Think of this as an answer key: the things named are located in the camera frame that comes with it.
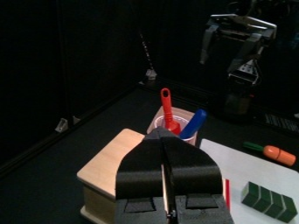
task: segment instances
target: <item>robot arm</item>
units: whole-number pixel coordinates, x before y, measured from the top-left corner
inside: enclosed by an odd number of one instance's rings
[[[266,46],[276,37],[276,25],[254,17],[243,15],[248,13],[251,1],[244,1],[238,14],[211,15],[207,30],[203,36],[200,63],[204,64],[211,53],[212,43],[216,39],[235,39],[243,42],[236,58],[228,66],[228,77],[258,83],[258,59]]]

